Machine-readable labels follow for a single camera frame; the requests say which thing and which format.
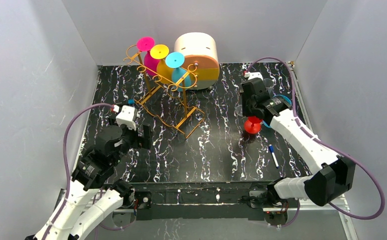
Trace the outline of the red wine glass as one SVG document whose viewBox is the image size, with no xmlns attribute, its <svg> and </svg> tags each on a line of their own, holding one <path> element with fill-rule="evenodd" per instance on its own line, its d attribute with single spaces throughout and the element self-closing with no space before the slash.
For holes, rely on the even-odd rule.
<svg viewBox="0 0 387 240">
<path fill-rule="evenodd" d="M 256 116 L 248 116 L 244 123 L 244 130 L 252 135 L 255 135 L 261 131 L 261 124 L 263 120 Z"/>
</svg>

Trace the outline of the blue front wine glass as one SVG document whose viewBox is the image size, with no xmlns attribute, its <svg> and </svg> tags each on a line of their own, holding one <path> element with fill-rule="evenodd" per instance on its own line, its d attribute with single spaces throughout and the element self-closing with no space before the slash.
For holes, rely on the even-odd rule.
<svg viewBox="0 0 387 240">
<path fill-rule="evenodd" d="M 279 117 L 284 110 L 292 110 L 292 102 L 285 95 L 275 95 L 264 103 L 263 122 L 267 128 L 271 127 L 271 121 L 274 117 Z"/>
</svg>

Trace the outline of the clear wine glass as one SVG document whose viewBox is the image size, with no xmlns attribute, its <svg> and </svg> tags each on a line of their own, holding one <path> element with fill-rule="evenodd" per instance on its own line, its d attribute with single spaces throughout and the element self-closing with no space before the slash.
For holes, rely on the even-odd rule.
<svg viewBox="0 0 387 240">
<path fill-rule="evenodd" d="M 274 89 L 274 86 L 275 86 L 275 82 L 272 80 L 272 79 L 269 79 L 269 78 L 265 78 L 263 80 L 263 83 L 264 83 L 264 86 L 266 88 L 266 90 L 271 93 Z"/>
</svg>

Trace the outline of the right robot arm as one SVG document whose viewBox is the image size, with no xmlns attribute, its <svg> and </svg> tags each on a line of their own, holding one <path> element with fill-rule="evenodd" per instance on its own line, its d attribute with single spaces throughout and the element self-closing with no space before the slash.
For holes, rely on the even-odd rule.
<svg viewBox="0 0 387 240">
<path fill-rule="evenodd" d="M 324 206 L 352 188 L 355 163 L 306 135 L 306 125 L 297 123 L 293 107 L 280 95 L 271 97 L 262 79 L 255 77 L 241 83 L 242 113 L 256 117 L 280 134 L 301 156 L 311 175 L 282 177 L 267 186 L 268 198 L 309 199 Z"/>
</svg>

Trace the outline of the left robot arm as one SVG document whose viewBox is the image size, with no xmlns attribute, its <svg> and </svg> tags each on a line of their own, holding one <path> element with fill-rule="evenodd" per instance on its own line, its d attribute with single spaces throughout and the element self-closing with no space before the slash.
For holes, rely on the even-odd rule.
<svg viewBox="0 0 387 240">
<path fill-rule="evenodd" d="M 123 155 L 130 149 L 152 146 L 153 131 L 143 125 L 143 134 L 125 124 L 104 127 L 96 141 L 86 149 L 71 174 L 69 190 L 54 209 L 52 216 L 36 234 L 27 240 L 84 240 L 111 212 L 123 204 L 135 202 L 135 188 L 125 180 L 117 180 L 96 203 L 86 209 L 114 173 Z"/>
</svg>

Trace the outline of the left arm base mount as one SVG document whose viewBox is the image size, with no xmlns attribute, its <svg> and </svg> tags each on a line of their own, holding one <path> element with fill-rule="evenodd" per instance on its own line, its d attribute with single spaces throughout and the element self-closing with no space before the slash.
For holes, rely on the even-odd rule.
<svg viewBox="0 0 387 240">
<path fill-rule="evenodd" d="M 152 204 L 150 191 L 137 191 L 133 200 L 127 200 L 121 207 L 112 213 L 112 222 L 116 228 L 127 228 L 133 224 L 139 216 L 140 210 L 148 210 Z"/>
</svg>

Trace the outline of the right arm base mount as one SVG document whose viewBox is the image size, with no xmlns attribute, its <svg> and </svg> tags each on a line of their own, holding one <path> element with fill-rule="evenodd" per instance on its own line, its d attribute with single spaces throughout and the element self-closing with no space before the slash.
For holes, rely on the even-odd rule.
<svg viewBox="0 0 387 240">
<path fill-rule="evenodd" d="M 238 200 L 240 204 L 246 204 L 252 209 L 261 209 L 264 212 L 264 221 L 268 227 L 274 227 L 278 230 L 288 227 L 297 218 L 300 212 L 301 204 L 299 200 L 295 201 L 296 210 L 292 218 L 289 217 L 290 203 L 288 199 L 275 198 L 268 190 L 251 190 L 247 195 L 241 196 Z"/>
</svg>

